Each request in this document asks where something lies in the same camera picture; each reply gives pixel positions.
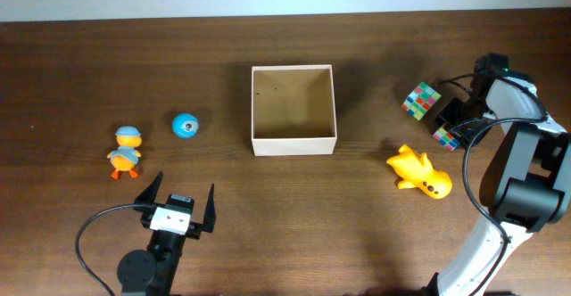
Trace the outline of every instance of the white box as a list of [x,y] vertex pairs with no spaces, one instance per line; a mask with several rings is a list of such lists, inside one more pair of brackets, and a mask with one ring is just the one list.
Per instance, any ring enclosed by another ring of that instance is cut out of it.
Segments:
[[254,155],[331,154],[336,141],[331,65],[252,67]]

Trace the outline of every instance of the duck toy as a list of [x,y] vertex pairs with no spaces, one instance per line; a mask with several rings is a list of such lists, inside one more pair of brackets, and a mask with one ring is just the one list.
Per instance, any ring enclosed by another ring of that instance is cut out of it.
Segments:
[[448,174],[432,167],[425,152],[418,154],[404,144],[396,155],[386,161],[402,180],[399,189],[420,188],[430,198],[442,199],[450,193],[452,181]]
[[138,177],[139,175],[133,168],[141,157],[141,152],[135,150],[143,142],[141,133],[136,127],[124,126],[117,129],[115,135],[119,148],[107,154],[107,159],[111,160],[111,164],[115,167],[111,177],[118,180],[120,171],[128,171],[131,177]]

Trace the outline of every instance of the blue toy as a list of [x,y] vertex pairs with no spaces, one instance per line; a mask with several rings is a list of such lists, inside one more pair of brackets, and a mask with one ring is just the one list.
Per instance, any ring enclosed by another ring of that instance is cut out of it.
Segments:
[[198,131],[198,119],[192,114],[180,113],[172,120],[172,131],[183,139],[191,138]]

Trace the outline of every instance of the toy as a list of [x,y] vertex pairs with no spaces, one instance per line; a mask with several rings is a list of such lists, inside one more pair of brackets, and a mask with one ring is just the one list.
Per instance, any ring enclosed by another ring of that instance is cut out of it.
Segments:
[[131,177],[138,177],[133,168],[141,157],[141,153],[135,150],[143,142],[141,133],[135,127],[124,126],[117,129],[115,135],[119,148],[107,154],[107,159],[110,159],[115,167],[111,177],[115,180],[119,179],[119,171],[128,171]]
[[460,141],[458,141],[456,138],[454,138],[453,135],[446,131],[447,127],[448,126],[446,124],[443,124],[438,128],[438,130],[436,130],[436,132],[434,132],[433,137],[434,139],[438,140],[438,142],[443,145],[444,148],[452,151],[460,145]]
[[172,120],[172,131],[178,137],[191,138],[198,131],[198,119],[192,114],[180,113]]
[[421,120],[440,97],[438,92],[422,82],[407,96],[402,108],[415,119]]
[[450,193],[452,181],[444,171],[434,170],[426,153],[419,155],[406,144],[399,149],[399,155],[386,161],[394,172],[402,177],[399,189],[420,188],[434,199],[442,199]]

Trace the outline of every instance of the puzzle cube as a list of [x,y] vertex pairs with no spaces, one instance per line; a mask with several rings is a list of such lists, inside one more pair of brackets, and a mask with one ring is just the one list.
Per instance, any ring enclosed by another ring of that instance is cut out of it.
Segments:
[[438,130],[434,132],[433,137],[434,139],[438,140],[438,142],[443,145],[444,148],[452,151],[460,145],[460,142],[453,135],[448,133],[444,127],[446,127],[445,124],[439,127]]
[[440,94],[422,82],[407,96],[402,108],[415,119],[421,120],[438,99]]

